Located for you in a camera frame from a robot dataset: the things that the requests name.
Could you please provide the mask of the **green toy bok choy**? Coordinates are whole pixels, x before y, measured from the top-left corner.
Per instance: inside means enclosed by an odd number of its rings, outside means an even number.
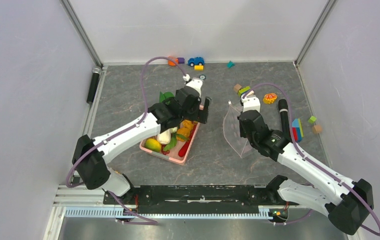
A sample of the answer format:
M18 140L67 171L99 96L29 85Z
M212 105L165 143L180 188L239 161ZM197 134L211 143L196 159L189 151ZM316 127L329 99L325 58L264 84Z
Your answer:
M165 102L167 99L173 98L174 94L172 92L160 92L159 93L159 102Z

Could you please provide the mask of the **clear dotted zip top bag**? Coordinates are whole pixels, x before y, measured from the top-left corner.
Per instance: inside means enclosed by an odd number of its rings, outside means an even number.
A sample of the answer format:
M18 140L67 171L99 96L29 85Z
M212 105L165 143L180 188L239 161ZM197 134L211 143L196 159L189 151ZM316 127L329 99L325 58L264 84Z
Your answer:
M234 106L228 101L228 111L223 119L223 135L228 145L240 158L245 158L252 153L252 147L248 140L240 136L240 127L237 117L242 110L241 106Z

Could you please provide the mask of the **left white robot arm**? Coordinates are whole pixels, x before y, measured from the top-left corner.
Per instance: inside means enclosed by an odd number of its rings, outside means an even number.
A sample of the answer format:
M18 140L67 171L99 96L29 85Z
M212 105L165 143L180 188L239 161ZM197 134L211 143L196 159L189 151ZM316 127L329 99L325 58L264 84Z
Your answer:
M107 165L133 145L177 127L184 120L205 124L210 103L210 97L202 101L196 90L185 86L173 97L155 103L137 119L110 133L93 139L83 135L77 141L72 170L78 172L88 190L104 189L128 204L135 197L131 182Z

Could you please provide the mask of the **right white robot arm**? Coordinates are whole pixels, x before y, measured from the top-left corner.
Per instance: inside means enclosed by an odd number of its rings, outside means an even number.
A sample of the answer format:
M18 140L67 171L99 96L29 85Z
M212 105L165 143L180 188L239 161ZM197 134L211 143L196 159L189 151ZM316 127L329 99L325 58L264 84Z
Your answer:
M266 191L269 202L293 202L325 215L340 231L354 235L374 208L373 188L365 179L354 181L330 169L293 144L280 130L269 129L256 110L238 117L240 135L261 155L294 170L311 186L277 176Z

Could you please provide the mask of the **white toy eggplant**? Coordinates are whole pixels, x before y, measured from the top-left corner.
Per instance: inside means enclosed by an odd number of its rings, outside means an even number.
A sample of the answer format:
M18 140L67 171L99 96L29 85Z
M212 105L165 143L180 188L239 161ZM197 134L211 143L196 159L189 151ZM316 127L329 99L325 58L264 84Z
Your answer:
M178 130L178 127L174 127L174 128L170 128L160 134L157 135L157 141L161 144L161 145L167 145L171 142L171 139L172 139L172 134L177 132Z

